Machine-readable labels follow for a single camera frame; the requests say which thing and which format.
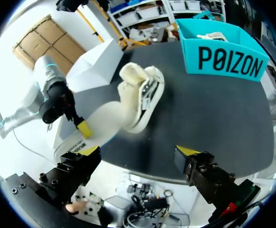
cable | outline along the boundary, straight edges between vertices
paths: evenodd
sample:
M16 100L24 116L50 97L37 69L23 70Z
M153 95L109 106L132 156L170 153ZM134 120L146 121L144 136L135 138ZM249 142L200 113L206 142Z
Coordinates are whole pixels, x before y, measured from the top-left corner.
M14 131L14 130L12 130L12 131L13 131L13 134L14 134L15 139L18 141L18 143L19 143L22 147L24 147L26 150L29 150L30 152L32 152L32 153L34 153L34 154L36 154L36 155L38 155L38 156L40 156L40 157L42 157L43 159L47 160L48 162L50 162L51 164L53 164L54 166L56 166L56 164L55 164L53 161L49 160L48 158L46 158L46 157L43 156L42 154L40 154L40 153L38 153L38 152L35 152L35 151L29 149L29 148L28 148L27 146L25 146L24 144L22 144L22 143L19 141L19 139L17 138L17 136L16 136L16 134L15 134L15 131Z
M242 214L250 211L252 208L257 207L257 206L261 207L261 206L263 206L263 203L258 201L258 202L255 202L253 204L250 204L249 206L245 207L241 211L236 211L232 214L226 214L222 217L217 218L213 222L203 226L203 228L220 228L220 227L223 227L224 225L236 220Z
M169 190L169 189L165 190L165 191L163 192L163 194L164 194L165 197L167 197L167 198L173 196L172 191Z

screw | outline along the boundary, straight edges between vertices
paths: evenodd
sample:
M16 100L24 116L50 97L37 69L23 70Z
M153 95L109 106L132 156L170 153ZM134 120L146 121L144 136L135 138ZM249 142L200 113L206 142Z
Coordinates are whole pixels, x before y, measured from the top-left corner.
M26 184L25 184L25 183L21 183L21 184L20 184L20 188L21 188L21 189L24 189L25 187L26 187Z
M18 190L17 190L16 188L12 188L12 189L11 189L11 192L12 192L12 194L14 194L14 195L15 195L15 194L17 194L17 193L18 193Z
M52 180L51 184L55 185L58 183L58 180Z
M42 182L47 182L48 179L46 177L46 174L44 174L43 172L39 174L39 180Z

black cable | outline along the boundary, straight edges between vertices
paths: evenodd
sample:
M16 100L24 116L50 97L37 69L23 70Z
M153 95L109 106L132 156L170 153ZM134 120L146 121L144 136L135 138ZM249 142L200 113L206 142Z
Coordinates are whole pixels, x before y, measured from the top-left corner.
M171 190L165 190L164 192L163 192L163 194L165 195L165 197L171 197L171 196L173 196L173 193L172 193L172 191Z
M254 207L261 207L263 205L262 202L258 201L253 204L250 204L249 206L245 207L244 209L235 211L232 214L226 214L222 217L219 217L218 219L214 220L213 222L203 226L203 228L220 228L223 227L224 225L236 220L238 217L240 217L242 214L250 211Z

storage bin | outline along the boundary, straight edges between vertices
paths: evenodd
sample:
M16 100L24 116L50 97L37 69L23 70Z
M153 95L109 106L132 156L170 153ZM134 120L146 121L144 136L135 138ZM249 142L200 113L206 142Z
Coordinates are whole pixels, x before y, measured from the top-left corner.
M117 18L117 20L123 25L129 25L132 23L135 23L139 20L139 17L136 12L129 12L127 14L124 14L123 16Z
M137 13L142 17L142 19L149 19L159 16L158 6L155 5L139 7Z
M119 5L117 5L117 6L113 7L113 8L111 8L111 9L110 9L110 12L111 12L111 13L114 13L114 12L120 10L120 9L125 8L126 6L128 6L127 3L121 3L121 4L119 4Z
M186 10L185 1L170 1L170 4L174 11Z
M189 10L200 10L200 1L186 1Z
M260 45L238 26L206 19L177 19L186 72L259 82L269 60ZM197 35L221 32L228 41Z
M139 2L140 2L139 0L131 0L131 1L128 2L128 5L132 6L132 5L135 5L135 4L139 3Z

robotic arm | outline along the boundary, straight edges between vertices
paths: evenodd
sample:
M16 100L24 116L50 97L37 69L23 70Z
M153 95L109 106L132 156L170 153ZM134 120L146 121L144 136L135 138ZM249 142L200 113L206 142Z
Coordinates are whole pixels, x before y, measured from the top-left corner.
M35 84L31 86L22 107L4 119L0 114L0 136L4 139L9 132L29 121L41 118L50 124L65 114L88 138L90 131L84 119L77 115L66 78L49 56L37 60L33 77Z
M251 208L262 205L261 202L250 204L261 190L257 185L248 179L235 184L235 174L221 169L208 152L177 146L174 163L185 175L187 185L196 186L207 203L216 207L206 227L220 228L231 222L230 227L240 226Z

